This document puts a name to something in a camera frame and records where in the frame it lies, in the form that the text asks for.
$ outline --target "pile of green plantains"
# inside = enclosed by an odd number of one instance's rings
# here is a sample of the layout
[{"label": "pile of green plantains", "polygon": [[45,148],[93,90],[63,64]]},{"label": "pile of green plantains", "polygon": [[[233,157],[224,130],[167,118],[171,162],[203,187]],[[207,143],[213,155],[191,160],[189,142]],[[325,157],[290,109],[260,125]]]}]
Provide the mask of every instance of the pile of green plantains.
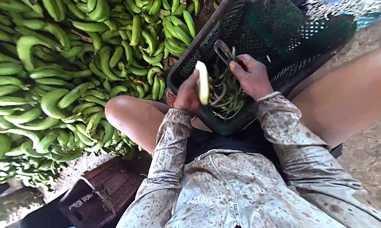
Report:
[{"label": "pile of green plantains", "polygon": [[161,99],[161,61],[183,54],[200,10],[199,0],[0,0],[0,183],[48,187],[82,154],[133,158],[106,103]]}]

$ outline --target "person's left hand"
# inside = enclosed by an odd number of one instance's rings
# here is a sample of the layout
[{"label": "person's left hand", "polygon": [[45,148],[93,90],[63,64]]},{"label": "person's left hand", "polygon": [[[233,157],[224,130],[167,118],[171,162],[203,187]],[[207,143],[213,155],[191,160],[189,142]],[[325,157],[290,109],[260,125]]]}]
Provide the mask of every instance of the person's left hand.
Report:
[{"label": "person's left hand", "polygon": [[196,83],[199,79],[199,70],[193,70],[193,74],[179,87],[176,95],[174,108],[194,113],[199,109],[200,101],[197,94]]}]

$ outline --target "bare leg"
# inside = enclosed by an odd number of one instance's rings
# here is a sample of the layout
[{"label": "bare leg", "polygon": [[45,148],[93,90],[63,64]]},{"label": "bare leg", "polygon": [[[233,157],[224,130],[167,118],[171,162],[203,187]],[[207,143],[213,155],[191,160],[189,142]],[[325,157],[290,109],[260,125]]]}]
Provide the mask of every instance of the bare leg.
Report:
[{"label": "bare leg", "polygon": [[169,106],[131,96],[117,96],[107,102],[107,121],[125,133],[133,142],[152,153],[158,128]]},{"label": "bare leg", "polygon": [[302,121],[333,148],[381,118],[381,48],[297,88]]}]

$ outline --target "zipper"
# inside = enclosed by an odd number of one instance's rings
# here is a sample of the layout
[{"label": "zipper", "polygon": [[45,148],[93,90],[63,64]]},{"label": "zipper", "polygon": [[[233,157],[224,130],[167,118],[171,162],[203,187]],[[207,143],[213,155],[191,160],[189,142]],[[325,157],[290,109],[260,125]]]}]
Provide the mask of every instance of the zipper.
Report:
[{"label": "zipper", "polygon": [[210,164],[212,164],[213,168],[214,168],[214,171],[217,172],[217,174],[219,175],[219,177],[221,179],[223,179],[227,186],[229,187],[231,193],[233,194],[233,198],[235,199],[235,201],[237,203],[233,204],[233,208],[234,208],[234,216],[235,216],[235,220],[234,220],[234,223],[232,225],[232,228],[235,228],[236,226],[240,226],[240,227],[244,227],[242,225],[242,222],[241,222],[241,216],[240,216],[240,210],[239,210],[239,204],[238,204],[238,197],[237,195],[235,194],[235,190],[234,190],[234,187],[233,185],[230,183],[230,181],[218,170],[216,164],[213,162],[213,158],[212,158],[212,155],[209,155],[209,161],[210,161]]}]

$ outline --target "stained sleeve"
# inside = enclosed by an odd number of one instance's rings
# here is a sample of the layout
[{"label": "stained sleeve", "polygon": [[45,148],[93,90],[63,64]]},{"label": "stained sleeve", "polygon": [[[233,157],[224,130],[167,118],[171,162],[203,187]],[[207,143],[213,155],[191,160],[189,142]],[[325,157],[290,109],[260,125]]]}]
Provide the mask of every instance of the stained sleeve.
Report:
[{"label": "stained sleeve", "polygon": [[171,217],[177,189],[180,189],[186,145],[191,135],[191,115],[169,109],[158,130],[156,148],[147,179],[117,227],[163,227]]},{"label": "stained sleeve", "polygon": [[288,183],[304,199],[346,227],[381,228],[381,210],[327,144],[300,122],[302,113],[292,102],[275,92],[257,101],[255,113]]}]

